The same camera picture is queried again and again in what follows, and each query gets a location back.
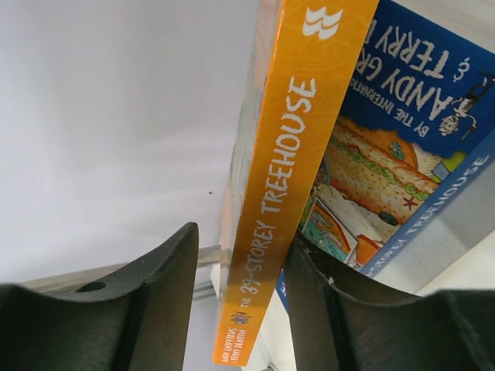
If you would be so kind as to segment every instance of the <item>blue book spine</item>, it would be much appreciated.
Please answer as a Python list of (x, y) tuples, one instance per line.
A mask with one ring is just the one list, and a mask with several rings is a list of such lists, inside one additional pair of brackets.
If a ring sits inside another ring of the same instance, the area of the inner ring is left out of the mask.
[(374, 277), (399, 254), (430, 222), (446, 208), (486, 167), (495, 156), (495, 130), (472, 151), (461, 165), (442, 182), (406, 224), (366, 264), (361, 273)]

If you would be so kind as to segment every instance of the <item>white surface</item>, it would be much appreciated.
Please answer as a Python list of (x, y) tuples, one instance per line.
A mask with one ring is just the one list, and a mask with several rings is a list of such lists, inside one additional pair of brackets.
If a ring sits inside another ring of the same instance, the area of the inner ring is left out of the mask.
[(460, 257), (418, 294), (440, 289), (495, 290), (495, 232)]
[(217, 243), (258, 2), (0, 4), (0, 281)]
[(183, 371), (240, 371), (239, 367), (219, 366), (211, 362), (215, 340), (215, 318), (218, 300), (215, 296), (193, 301), (189, 331), (187, 334), (186, 354)]

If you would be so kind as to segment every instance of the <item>blue book cover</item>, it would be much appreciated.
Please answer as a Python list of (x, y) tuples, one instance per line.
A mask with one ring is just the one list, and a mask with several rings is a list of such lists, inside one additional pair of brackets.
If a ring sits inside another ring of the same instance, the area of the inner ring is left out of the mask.
[(373, 277), (492, 162), (494, 85), (492, 52), (382, 0), (302, 233)]

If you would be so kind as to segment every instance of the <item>cartoon sandwich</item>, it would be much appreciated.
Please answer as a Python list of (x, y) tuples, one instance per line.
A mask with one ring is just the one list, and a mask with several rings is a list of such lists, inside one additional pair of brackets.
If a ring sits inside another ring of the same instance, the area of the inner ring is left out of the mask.
[(406, 162), (399, 150), (395, 143), (385, 151), (337, 122), (326, 149), (330, 185), (384, 222), (404, 224), (439, 185)]

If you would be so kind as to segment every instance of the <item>red star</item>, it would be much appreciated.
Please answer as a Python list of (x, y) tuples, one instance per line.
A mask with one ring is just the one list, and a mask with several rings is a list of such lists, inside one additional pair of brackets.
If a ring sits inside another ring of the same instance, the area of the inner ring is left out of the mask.
[(411, 196), (411, 199), (403, 198), (405, 204), (403, 206), (409, 206), (409, 209), (412, 210), (413, 206), (417, 206), (418, 204), (413, 201), (414, 197)]

